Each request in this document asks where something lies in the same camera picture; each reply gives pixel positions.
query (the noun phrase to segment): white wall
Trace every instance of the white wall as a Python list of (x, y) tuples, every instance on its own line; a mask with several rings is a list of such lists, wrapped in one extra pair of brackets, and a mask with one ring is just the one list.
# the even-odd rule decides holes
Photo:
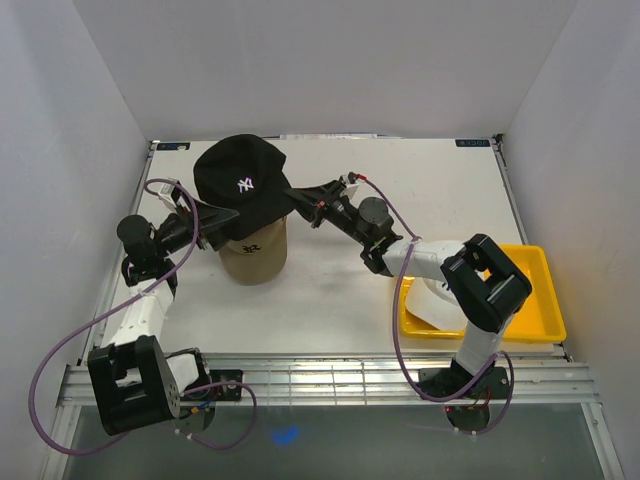
[(147, 138), (506, 131), (576, 0), (75, 0)]
[(579, 0), (506, 136), (569, 351), (593, 367), (626, 476), (640, 478), (640, 3)]
[[(71, 0), (0, 2), (0, 477), (36, 478), (45, 445), (27, 414), (36, 365), (90, 319), (146, 142)], [(39, 389), (53, 419), (66, 360)]]

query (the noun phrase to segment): purple cable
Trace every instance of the purple cable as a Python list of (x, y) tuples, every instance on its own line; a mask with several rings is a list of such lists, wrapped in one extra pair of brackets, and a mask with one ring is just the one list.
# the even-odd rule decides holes
[(184, 392), (184, 394), (188, 395), (191, 393), (201, 392), (203, 390), (209, 390), (211, 388), (221, 387), (224, 385), (236, 385), (240, 388), (244, 388), (247, 392), (249, 392), (249, 395), (251, 395), (251, 401), (253, 402), (253, 409), (251, 412), (251, 422), (249, 423), (249, 426), (247, 427), (247, 429), (243, 432), (242, 435), (238, 437), (237, 440), (234, 440), (233, 442), (228, 443), (226, 445), (218, 445), (216, 443), (210, 442), (209, 440), (205, 440), (202, 437), (193, 435), (192, 433), (184, 432), (179, 428), (176, 429), (176, 432), (181, 433), (187, 438), (190, 438), (191, 440), (194, 440), (199, 444), (204, 445), (205, 447), (208, 447), (208, 448), (211, 448), (212, 450), (217, 450), (217, 451), (231, 450), (232, 448), (241, 444), (253, 431), (253, 428), (255, 427), (255, 424), (256, 424), (257, 414), (258, 414), (258, 400), (256, 399), (256, 394), (253, 392), (253, 390), (249, 385), (247, 385), (246, 383), (235, 382), (235, 381), (215, 382), (215, 383), (210, 383), (208, 385), (203, 385), (201, 387), (192, 388), (191, 390), (187, 390), (186, 392)]
[[(178, 269), (180, 267), (182, 267), (182, 265), (184, 265), (184, 263), (187, 261), (189, 256), (191, 256), (191, 253), (193, 252), (193, 249), (196, 247), (196, 242), (198, 240), (198, 229), (199, 229), (199, 225), (200, 225), (199, 219), (198, 219), (198, 210), (196, 209), (196, 202), (184, 187), (179, 185), (177, 182), (173, 182), (171, 180), (166, 180), (166, 179), (161, 179), (161, 178), (154, 178), (154, 179), (151, 179), (151, 180), (147, 180), (145, 182), (145, 190), (149, 191), (147, 189), (147, 187), (149, 185), (154, 184), (154, 183), (165, 183), (165, 184), (173, 185), (175, 188), (180, 190), (180, 192), (185, 196), (185, 198), (189, 202), (189, 206), (191, 207), (191, 211), (193, 213), (193, 225), (194, 225), (194, 228), (193, 228), (193, 236), (191, 238), (191, 243), (189, 244), (189, 248), (187, 249), (187, 252), (184, 254), (184, 257), (182, 257), (180, 259), (180, 261), (176, 264), (175, 267), (173, 267), (171, 270), (169, 270), (165, 275), (160, 277), (158, 280), (153, 282), (153, 284), (150, 285), (148, 288), (143, 290), (143, 293), (149, 293), (149, 292), (153, 291), (154, 288), (156, 288), (162, 282), (164, 282), (169, 277), (171, 277), (174, 273), (176, 273), (176, 271), (178, 271)], [(44, 358), (42, 359), (42, 361), (38, 365), (38, 368), (36, 368), (36, 371), (33, 374), (33, 378), (31, 379), (31, 385), (29, 386), (29, 401), (28, 401), (28, 404), (29, 404), (29, 417), (31, 418), (31, 423), (33, 424), (33, 427), (36, 429), (36, 432), (38, 432), (38, 435), (40, 435), (40, 438), (47, 445), (49, 445), (51, 448), (53, 448), (54, 450), (56, 450), (56, 451), (58, 451), (60, 453), (63, 453), (65, 455), (77, 455), (77, 456), (92, 455), (94, 453), (101, 452), (105, 448), (108, 448), (111, 445), (119, 442), (120, 440), (122, 440), (127, 435), (127, 433), (123, 433), (122, 435), (119, 435), (119, 436), (109, 440), (104, 445), (100, 445), (100, 446), (94, 447), (94, 448), (88, 448), (88, 449), (85, 449), (85, 450), (76, 450), (76, 449), (72, 449), (72, 448), (67, 448), (67, 447), (64, 447), (64, 446), (60, 445), (59, 443), (56, 443), (56, 441), (53, 440), (53, 438), (51, 438), (47, 434), (47, 432), (45, 431), (44, 427), (40, 423), (40, 420), (38, 419), (38, 414), (36, 413), (36, 400), (35, 400), (35, 398), (36, 398), (36, 387), (38, 386), (38, 380), (40, 380), (40, 376), (42, 375), (42, 372), (43, 372), (44, 368), (47, 366), (47, 364), (49, 363), (51, 358), (56, 353), (58, 353), (58, 351), (63, 346), (65, 346), (74, 337), (80, 335), (82, 332), (84, 332), (85, 330), (88, 330), (89, 328), (91, 328), (95, 324), (100, 323), (101, 321), (105, 320), (106, 318), (109, 318), (114, 313), (117, 313), (117, 312), (121, 311), (122, 309), (127, 308), (132, 303), (138, 301), (141, 297), (142, 297), (141, 293), (139, 293), (137, 295), (134, 295), (130, 299), (122, 302), (117, 307), (113, 307), (108, 312), (103, 313), (102, 315), (94, 318), (89, 323), (86, 323), (85, 325), (82, 325), (81, 327), (76, 328), (73, 332), (71, 332), (69, 335), (67, 335), (62, 340), (60, 340), (44, 356)]]
[[(495, 362), (495, 360), (498, 358), (499, 355), (502, 355), (505, 357), (505, 359), (507, 360), (507, 364), (509, 365), (509, 374), (511, 376), (511, 385), (509, 388), (509, 394), (507, 395), (507, 400), (504, 404), (504, 408), (502, 409), (502, 411), (500, 412), (500, 414), (498, 415), (498, 417), (496, 418), (496, 420), (494, 422), (491, 423), (491, 425), (488, 425), (487, 427), (485, 427), (482, 430), (479, 430), (477, 432), (475, 432), (475, 434), (481, 434), (481, 433), (487, 433), (490, 430), (492, 430), (498, 423), (500, 423), (500, 421), (502, 421), (502, 419), (504, 418), (507, 409), (509, 408), (509, 405), (511, 404), (511, 398), (513, 396), (513, 387), (514, 387), (514, 370), (513, 370), (513, 363), (511, 362), (511, 358), (509, 357), (509, 354), (507, 354), (507, 352), (505, 351), (499, 351), (495, 354), (493, 354), (491, 357), (489, 357), (487, 359), (487, 361), (484, 363), (484, 365), (482, 365), (482, 367), (480, 368), (480, 370), (478, 371), (478, 373), (476, 373), (473, 378), (471, 380), (469, 380), (467, 382), (467, 384), (465, 386), (463, 386), (460, 390), (458, 390), (457, 392), (448, 395), (446, 397), (432, 397), (431, 395), (427, 395), (426, 393), (424, 393), (422, 390), (420, 390), (420, 387), (418, 387), (418, 385), (416, 385), (416, 383), (413, 381), (413, 379), (411, 378), (411, 374), (409, 373), (409, 370), (407, 369), (407, 366), (404, 362), (404, 359), (402, 357), (402, 350), (400, 349), (400, 335), (398, 334), (398, 310), (399, 310), (399, 306), (400, 306), (400, 290), (402, 288), (402, 279), (404, 278), (405, 274), (407, 273), (407, 269), (409, 268), (409, 260), (411, 259), (411, 254), (413, 253), (413, 249), (415, 248), (415, 242), (417, 242), (418, 240), (420, 240), (420, 237), (416, 236), (415, 233), (413, 233), (413, 231), (407, 226), (406, 222), (404, 221), (404, 219), (402, 218), (402, 216), (398, 213), (398, 211), (395, 209), (395, 207), (391, 204), (391, 202), (389, 201), (389, 199), (382, 193), (382, 191), (373, 183), (371, 182), (369, 179), (367, 179), (367, 177), (365, 177), (364, 175), (358, 175), (359, 178), (361, 178), (367, 185), (369, 185), (371, 188), (373, 188), (378, 195), (380, 195), (380, 197), (382, 197), (382, 199), (387, 203), (387, 205), (389, 206), (389, 208), (393, 211), (393, 213), (396, 215), (396, 217), (398, 218), (398, 221), (404, 226), (404, 228), (407, 230), (407, 232), (409, 233), (409, 235), (411, 235), (412, 237), (412, 242), (409, 244), (409, 248), (407, 249), (407, 254), (404, 258), (404, 262), (402, 264), (402, 268), (400, 268), (400, 272), (398, 273), (398, 281), (396, 282), (396, 287), (393, 293), (393, 314), (392, 314), (392, 335), (393, 335), (393, 348), (396, 352), (396, 358), (398, 359), (398, 364), (400, 365), (400, 370), (402, 370), (402, 374), (404, 375), (404, 378), (407, 380), (407, 383), (409, 384), (409, 386), (418, 394), (418, 396), (420, 398), (422, 398), (423, 400), (427, 400), (429, 402), (435, 402), (435, 403), (446, 403), (449, 402), (451, 400), (455, 400), (457, 398), (462, 397), (467, 390), (469, 390), (471, 387), (473, 387), (473, 385), (478, 382), (478, 380), (480, 380), (480, 378), (486, 373), (486, 371), (491, 367), (491, 365), (493, 364), (493, 362)], [(468, 433), (468, 434), (474, 434), (474, 432), (467, 432), (462, 430), (463, 433)]]

